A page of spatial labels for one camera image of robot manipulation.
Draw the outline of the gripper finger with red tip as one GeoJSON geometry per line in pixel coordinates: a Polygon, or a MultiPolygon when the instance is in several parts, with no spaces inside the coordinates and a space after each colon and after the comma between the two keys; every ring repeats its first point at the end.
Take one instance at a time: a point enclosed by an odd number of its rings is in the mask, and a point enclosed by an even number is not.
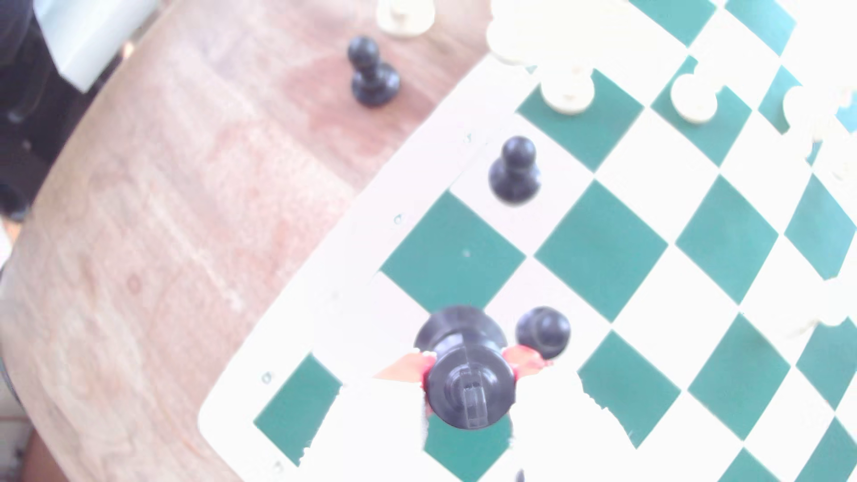
{"type": "Polygon", "coordinates": [[[300,481],[429,481],[423,378],[434,353],[405,354],[340,389],[298,468],[300,481]]]}
{"type": "Polygon", "coordinates": [[[584,392],[572,366],[515,345],[510,448],[520,481],[643,481],[645,466],[616,416],[584,392]]]}

